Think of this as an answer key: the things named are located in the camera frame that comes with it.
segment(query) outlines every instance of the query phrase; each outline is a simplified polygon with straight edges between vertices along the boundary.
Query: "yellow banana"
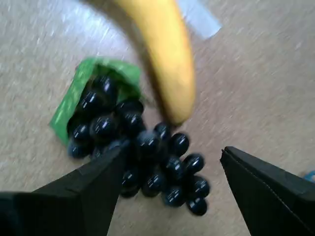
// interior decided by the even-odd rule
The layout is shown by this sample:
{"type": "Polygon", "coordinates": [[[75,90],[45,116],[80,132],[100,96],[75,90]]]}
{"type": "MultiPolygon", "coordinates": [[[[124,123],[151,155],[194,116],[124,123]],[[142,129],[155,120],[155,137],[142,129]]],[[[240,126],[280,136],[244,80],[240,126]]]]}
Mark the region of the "yellow banana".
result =
{"type": "Polygon", "coordinates": [[[190,41],[175,0],[115,0],[139,27],[173,124],[193,110],[195,82],[190,41]]]}

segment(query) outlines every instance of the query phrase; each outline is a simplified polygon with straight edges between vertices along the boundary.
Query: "grape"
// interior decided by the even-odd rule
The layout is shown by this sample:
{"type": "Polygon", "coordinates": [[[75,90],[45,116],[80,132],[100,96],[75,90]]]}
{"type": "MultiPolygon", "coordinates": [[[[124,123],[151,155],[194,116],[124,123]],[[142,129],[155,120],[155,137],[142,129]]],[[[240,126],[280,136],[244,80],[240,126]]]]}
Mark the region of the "grape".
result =
{"type": "Polygon", "coordinates": [[[166,188],[166,178],[161,172],[154,172],[142,186],[142,193],[146,197],[155,197],[166,188]]]}
{"type": "Polygon", "coordinates": [[[184,133],[176,133],[169,141],[169,151],[175,156],[182,156],[189,148],[188,135],[184,133]]]}
{"type": "Polygon", "coordinates": [[[162,169],[171,183],[178,183],[184,176],[184,166],[176,156],[170,156],[162,169]]]}
{"type": "Polygon", "coordinates": [[[168,142],[171,138],[171,128],[165,122],[161,122],[154,127],[154,131],[162,141],[168,142]]]}
{"type": "Polygon", "coordinates": [[[126,170],[122,181],[121,196],[131,198],[137,194],[140,189],[139,170],[137,167],[126,170]]]}
{"type": "Polygon", "coordinates": [[[162,193],[162,200],[167,206],[181,207],[185,203],[184,192],[181,187],[172,186],[162,193]]]}
{"type": "Polygon", "coordinates": [[[92,82],[92,88],[103,97],[106,107],[113,110],[118,99],[118,89],[110,74],[97,76],[92,82]]]}
{"type": "Polygon", "coordinates": [[[192,153],[188,155],[184,160],[185,175],[194,175],[201,171],[205,165],[204,157],[200,153],[192,153]]]}
{"type": "Polygon", "coordinates": [[[110,111],[105,107],[103,98],[95,91],[88,91],[77,105],[77,112],[83,117],[94,117],[107,110],[110,111]]]}
{"type": "Polygon", "coordinates": [[[89,123],[90,123],[89,118],[86,118],[79,112],[75,112],[67,123],[67,132],[68,132],[69,137],[71,138],[71,136],[73,136],[74,130],[79,125],[81,124],[88,125],[89,123]]]}
{"type": "Polygon", "coordinates": [[[139,100],[134,98],[124,100],[118,103],[115,107],[115,113],[120,116],[127,112],[138,113],[141,115],[143,111],[144,111],[143,104],[139,100]]]}
{"type": "Polygon", "coordinates": [[[160,150],[161,140],[152,131],[142,131],[136,138],[136,146],[142,158],[153,160],[160,150]]]}
{"type": "Polygon", "coordinates": [[[91,142],[90,127],[87,124],[79,124],[71,134],[73,141],[78,144],[91,142]]]}
{"type": "Polygon", "coordinates": [[[196,198],[194,200],[188,200],[186,205],[189,211],[197,216],[203,216],[208,209],[208,204],[204,198],[196,198]]]}
{"type": "Polygon", "coordinates": [[[75,159],[82,159],[87,155],[91,154],[93,151],[93,146],[91,144],[77,144],[72,139],[69,140],[67,153],[75,159]]]}
{"type": "Polygon", "coordinates": [[[210,185],[200,176],[192,176],[185,181],[185,192],[189,199],[205,198],[210,193],[210,185]]]}
{"type": "Polygon", "coordinates": [[[112,140],[117,135],[117,124],[111,115],[95,118],[91,122],[90,135],[97,141],[112,140]]]}
{"type": "Polygon", "coordinates": [[[121,117],[121,125],[124,132],[130,137],[135,137],[146,129],[141,115],[133,112],[127,112],[121,117]]]}
{"type": "Polygon", "coordinates": [[[150,178],[156,171],[157,166],[154,162],[148,159],[140,159],[138,162],[140,170],[140,184],[141,186],[150,178]]]}

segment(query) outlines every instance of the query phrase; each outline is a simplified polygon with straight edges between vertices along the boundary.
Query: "banana peel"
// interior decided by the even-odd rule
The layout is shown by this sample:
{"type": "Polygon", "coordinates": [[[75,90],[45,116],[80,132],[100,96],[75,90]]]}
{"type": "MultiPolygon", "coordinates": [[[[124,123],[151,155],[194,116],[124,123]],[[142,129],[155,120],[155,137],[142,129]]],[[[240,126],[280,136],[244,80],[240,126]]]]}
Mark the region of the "banana peel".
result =
{"type": "Polygon", "coordinates": [[[164,109],[174,125],[187,120],[195,100],[190,41],[175,0],[115,0],[138,26],[154,68],[164,109]]]}

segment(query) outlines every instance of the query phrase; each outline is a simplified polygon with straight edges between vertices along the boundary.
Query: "green bag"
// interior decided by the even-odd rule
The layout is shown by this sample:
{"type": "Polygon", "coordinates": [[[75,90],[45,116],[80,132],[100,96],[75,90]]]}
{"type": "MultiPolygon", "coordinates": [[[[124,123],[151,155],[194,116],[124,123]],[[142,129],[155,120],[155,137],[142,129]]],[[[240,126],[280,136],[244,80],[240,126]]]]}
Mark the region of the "green bag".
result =
{"type": "Polygon", "coordinates": [[[111,70],[116,71],[116,76],[112,79],[118,85],[118,102],[129,97],[141,98],[140,69],[137,66],[108,58],[87,58],[83,60],[77,67],[73,81],[49,123],[65,145],[68,143],[68,121],[75,112],[87,82],[93,79],[95,75],[105,75],[111,70]]]}

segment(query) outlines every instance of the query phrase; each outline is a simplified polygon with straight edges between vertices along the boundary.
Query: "beige carpet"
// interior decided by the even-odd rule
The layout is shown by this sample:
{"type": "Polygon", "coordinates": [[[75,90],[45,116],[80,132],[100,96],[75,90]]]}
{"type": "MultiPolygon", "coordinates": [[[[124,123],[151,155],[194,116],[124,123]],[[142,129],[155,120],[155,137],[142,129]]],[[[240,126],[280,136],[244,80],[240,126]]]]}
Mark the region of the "beige carpet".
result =
{"type": "MultiPolygon", "coordinates": [[[[112,4],[0,1],[0,190],[31,191],[82,163],[66,156],[48,122],[86,56],[111,56],[149,70],[130,23],[112,4]]],[[[315,169],[315,5],[312,0],[209,0],[223,28],[191,34],[197,101],[182,127],[201,151],[213,186],[202,218],[140,194],[119,200],[110,236],[243,236],[245,222],[219,163],[241,148],[300,174],[315,169]]],[[[153,126],[160,118],[145,113],[153,126]]]]}

